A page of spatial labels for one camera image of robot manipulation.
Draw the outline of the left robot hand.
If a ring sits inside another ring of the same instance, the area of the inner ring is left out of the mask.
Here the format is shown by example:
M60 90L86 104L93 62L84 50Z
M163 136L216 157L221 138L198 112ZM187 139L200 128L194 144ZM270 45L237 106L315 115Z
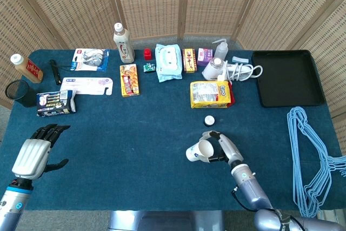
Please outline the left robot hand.
M63 168L69 162L68 159L63 159L60 163L48 164L48 158L60 134L69 128L69 125L57 124L38 128L23 143L12 168L14 175L26 180L36 180L44 173Z

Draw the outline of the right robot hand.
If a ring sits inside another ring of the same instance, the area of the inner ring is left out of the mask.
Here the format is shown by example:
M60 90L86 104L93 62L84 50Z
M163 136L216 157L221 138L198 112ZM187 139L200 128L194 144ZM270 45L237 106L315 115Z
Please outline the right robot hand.
M210 157L200 156L200 159L203 162L212 163L217 161L225 161L231 169L242 164L244 160L243 156L235 144L224 134L214 130L206 131L202 133L202 137L199 140L208 140L212 137L218 140L221 146L221 151L218 155L213 155Z

